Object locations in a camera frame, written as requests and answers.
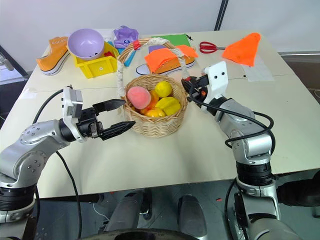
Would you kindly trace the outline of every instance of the yellow container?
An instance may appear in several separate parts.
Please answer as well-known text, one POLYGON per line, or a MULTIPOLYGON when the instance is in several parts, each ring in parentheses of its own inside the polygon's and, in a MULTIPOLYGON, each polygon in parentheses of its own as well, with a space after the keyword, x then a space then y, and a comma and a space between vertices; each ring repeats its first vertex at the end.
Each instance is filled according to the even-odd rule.
POLYGON ((72 55, 74 65, 81 69, 87 79, 101 76, 104 74, 114 73, 117 70, 118 50, 107 42, 104 42, 104 52, 111 52, 113 56, 103 56, 94 60, 85 61, 72 55))

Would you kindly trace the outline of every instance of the white table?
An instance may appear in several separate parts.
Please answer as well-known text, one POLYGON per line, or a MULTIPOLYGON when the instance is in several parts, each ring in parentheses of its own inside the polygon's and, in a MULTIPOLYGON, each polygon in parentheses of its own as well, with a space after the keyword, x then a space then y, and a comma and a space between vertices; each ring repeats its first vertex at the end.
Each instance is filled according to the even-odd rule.
MULTIPOLYGON (((216 31, 187 34, 194 39, 191 44, 198 51, 201 41, 226 46, 248 33, 216 31)), ((135 69, 144 63, 146 52, 147 49, 138 51, 130 67, 124 70, 126 82, 135 77, 135 69)), ((272 72, 274 81, 248 82, 243 77, 242 67, 227 61, 227 97, 274 119, 272 131, 276 147, 271 157, 274 174, 320 168, 318 103, 265 38, 261 39, 258 54, 272 72)), ((190 73, 199 76, 202 68, 221 60, 221 52, 199 53, 197 64, 190 73)), ((170 76, 178 81, 181 78, 179 72, 170 76)), ((36 67, 0 130, 0 151, 16 141, 32 123, 47 97, 68 84, 81 89, 83 108, 116 97, 113 73, 86 79, 73 66, 71 58, 55 76, 44 76, 36 67)), ((60 98, 54 98, 39 121, 60 119, 60 107, 60 98)), ((104 128, 122 121, 116 110, 103 112, 98 119, 104 128)), ((129 130, 106 141, 72 142, 60 152, 74 176, 79 194, 83 195, 234 178, 236 163, 232 151, 224 144, 226 138, 210 114, 200 112, 194 103, 190 103, 181 128, 170 136, 154 139, 129 130)), ((68 174, 56 154, 47 162, 38 188, 41 198, 74 195, 68 174)))

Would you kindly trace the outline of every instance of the white wall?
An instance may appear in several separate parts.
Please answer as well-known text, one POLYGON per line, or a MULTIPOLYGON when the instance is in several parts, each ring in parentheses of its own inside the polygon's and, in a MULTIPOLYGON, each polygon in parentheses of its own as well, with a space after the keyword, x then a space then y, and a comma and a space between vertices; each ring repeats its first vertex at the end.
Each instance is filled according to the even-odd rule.
POLYGON ((220 30, 262 33, 278 52, 320 51, 320 0, 229 0, 220 30))
POLYGON ((141 34, 214 29, 221 0, 0 0, 0 45, 26 70, 48 40, 126 25, 141 34))
MULTIPOLYGON (((79 28, 141 34, 213 30, 221 0, 0 0, 0 45, 26 70, 48 40, 79 28)), ((320 0, 229 0, 221 30, 264 34, 279 51, 320 50, 320 0)))

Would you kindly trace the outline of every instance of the red scissors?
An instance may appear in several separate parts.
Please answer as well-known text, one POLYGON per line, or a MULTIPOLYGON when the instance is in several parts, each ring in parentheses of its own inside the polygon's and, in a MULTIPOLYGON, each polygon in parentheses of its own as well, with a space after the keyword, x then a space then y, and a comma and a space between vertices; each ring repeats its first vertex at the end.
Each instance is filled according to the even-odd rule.
POLYGON ((200 42, 200 52, 203 54, 212 54, 217 50, 225 50, 225 47, 219 47, 215 44, 208 42, 208 41, 202 41, 200 42))

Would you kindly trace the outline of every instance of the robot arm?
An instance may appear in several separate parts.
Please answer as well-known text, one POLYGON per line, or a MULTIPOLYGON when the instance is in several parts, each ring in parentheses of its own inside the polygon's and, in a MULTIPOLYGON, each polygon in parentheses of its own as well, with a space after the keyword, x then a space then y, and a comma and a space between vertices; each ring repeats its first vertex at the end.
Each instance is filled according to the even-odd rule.
POLYGON ((37 122, 21 133, 18 140, 0 153, 0 237, 4 223, 27 219, 32 213, 36 184, 49 157, 75 140, 106 140, 130 129, 135 122, 124 121, 103 129, 97 116, 122 106, 112 99, 82 110, 82 95, 71 87, 63 89, 60 120, 37 122))
POLYGON ((264 128, 249 120, 255 120, 254 112, 232 98, 224 97, 228 85, 226 63, 222 61, 206 67, 203 76, 181 82, 189 93, 188 100, 194 101, 202 111, 211 113, 231 140, 237 169, 236 184, 240 190, 234 195, 236 226, 248 230, 249 239, 299 240, 280 221, 276 181, 272 179, 270 165, 272 133, 256 134, 264 128))

